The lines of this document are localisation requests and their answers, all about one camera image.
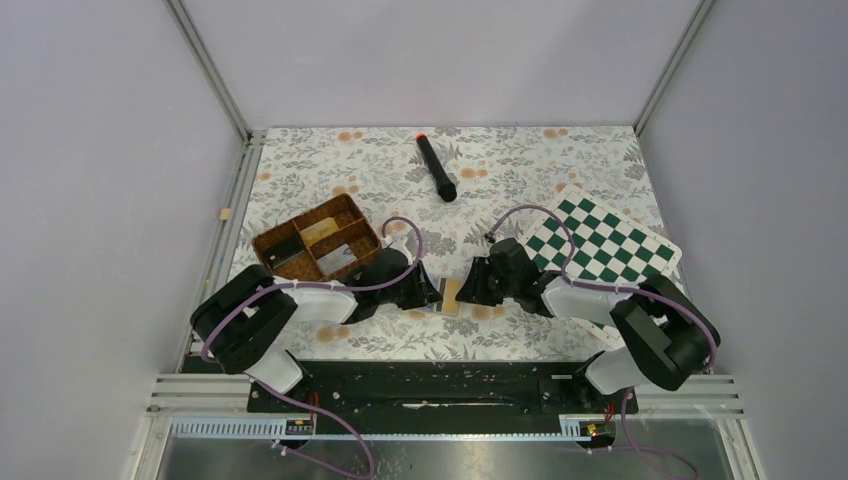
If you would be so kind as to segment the beige leather card holder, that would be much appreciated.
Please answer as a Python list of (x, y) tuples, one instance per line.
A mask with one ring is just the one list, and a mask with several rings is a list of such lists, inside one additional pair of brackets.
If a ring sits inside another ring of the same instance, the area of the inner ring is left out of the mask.
[(442, 299), (425, 306), (423, 311), (446, 317), (458, 317), (461, 314), (462, 303), (456, 299), (456, 296), (464, 285), (464, 280), (462, 278), (444, 276), (432, 277), (431, 280)]

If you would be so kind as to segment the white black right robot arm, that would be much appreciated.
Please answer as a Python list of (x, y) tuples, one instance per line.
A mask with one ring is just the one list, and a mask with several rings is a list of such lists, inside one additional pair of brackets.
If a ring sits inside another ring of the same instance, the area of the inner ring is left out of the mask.
[(530, 314), (614, 327), (623, 346), (587, 360), (573, 386), (575, 402), (589, 412), (629, 387), (677, 390), (714, 361), (720, 344), (715, 327), (667, 277), (652, 274), (636, 285), (570, 278), (541, 270), (513, 238), (473, 259), (456, 299), (490, 307), (511, 299)]

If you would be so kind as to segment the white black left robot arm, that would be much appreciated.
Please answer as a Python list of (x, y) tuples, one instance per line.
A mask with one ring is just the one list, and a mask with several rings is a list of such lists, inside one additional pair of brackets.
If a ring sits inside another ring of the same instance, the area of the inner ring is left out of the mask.
[(351, 325), (391, 304), (420, 309), (443, 299), (421, 261), (397, 249), (380, 251), (341, 280), (304, 282), (247, 267), (198, 306), (189, 323), (201, 338), (202, 357), (226, 374), (246, 374), (269, 388), (288, 411), (309, 401), (310, 385), (296, 358), (278, 345), (290, 323)]

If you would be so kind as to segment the silver card in basket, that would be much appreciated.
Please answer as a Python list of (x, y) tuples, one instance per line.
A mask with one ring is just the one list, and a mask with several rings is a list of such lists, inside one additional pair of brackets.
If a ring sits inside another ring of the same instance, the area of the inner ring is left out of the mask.
[(348, 267), (357, 261), (357, 256), (348, 244), (343, 244), (317, 259), (317, 264), (325, 276)]

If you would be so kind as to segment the gold card in basket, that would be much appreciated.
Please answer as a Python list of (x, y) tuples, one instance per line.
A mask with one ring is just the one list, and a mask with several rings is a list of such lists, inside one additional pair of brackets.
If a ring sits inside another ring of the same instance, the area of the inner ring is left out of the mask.
[(300, 231), (300, 235), (304, 244), (306, 246), (311, 246), (338, 230), (339, 226), (336, 220), (332, 217), (327, 217), (302, 229)]

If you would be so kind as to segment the black card in basket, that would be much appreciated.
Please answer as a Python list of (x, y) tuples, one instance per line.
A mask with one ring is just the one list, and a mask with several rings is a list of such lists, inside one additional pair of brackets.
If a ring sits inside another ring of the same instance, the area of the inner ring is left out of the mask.
[(268, 247), (263, 258), (271, 270), (276, 270), (297, 259), (305, 251), (305, 246), (300, 236), (291, 236), (280, 240)]

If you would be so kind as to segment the green white chessboard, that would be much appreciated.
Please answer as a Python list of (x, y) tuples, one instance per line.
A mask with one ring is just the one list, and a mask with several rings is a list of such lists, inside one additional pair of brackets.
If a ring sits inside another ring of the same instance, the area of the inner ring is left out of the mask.
[[(564, 222), (575, 241), (575, 258), (566, 267), (572, 278), (637, 283), (654, 273), (670, 276), (682, 257), (677, 245), (576, 186), (565, 187), (546, 208)], [(559, 270), (570, 252), (566, 234), (544, 213), (520, 242), (542, 270)], [(574, 321), (609, 347), (623, 346), (614, 327)]]

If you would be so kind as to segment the black microphone orange tip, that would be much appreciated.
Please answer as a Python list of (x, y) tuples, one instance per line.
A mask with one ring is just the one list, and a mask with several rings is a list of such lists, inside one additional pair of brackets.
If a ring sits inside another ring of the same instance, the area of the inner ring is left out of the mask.
[(424, 164), (427, 166), (434, 180), (438, 196), (447, 203), (455, 201), (457, 198), (456, 185), (445, 172), (428, 137), (420, 133), (415, 137), (415, 142), (420, 150)]

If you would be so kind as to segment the brown woven divided basket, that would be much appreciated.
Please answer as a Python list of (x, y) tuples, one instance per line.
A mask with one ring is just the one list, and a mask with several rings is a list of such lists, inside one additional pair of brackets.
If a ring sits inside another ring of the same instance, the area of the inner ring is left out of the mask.
[(348, 194), (257, 235), (252, 247), (271, 273), (301, 281), (341, 279), (382, 250), (375, 230)]

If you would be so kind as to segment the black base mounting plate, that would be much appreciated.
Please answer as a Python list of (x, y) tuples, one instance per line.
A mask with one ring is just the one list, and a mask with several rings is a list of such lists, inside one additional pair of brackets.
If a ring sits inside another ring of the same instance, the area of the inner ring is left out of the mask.
[(579, 362), (304, 360), (289, 397), (318, 405), (360, 434), (554, 434), (562, 415), (603, 419), (638, 411), (622, 391), (603, 395)]

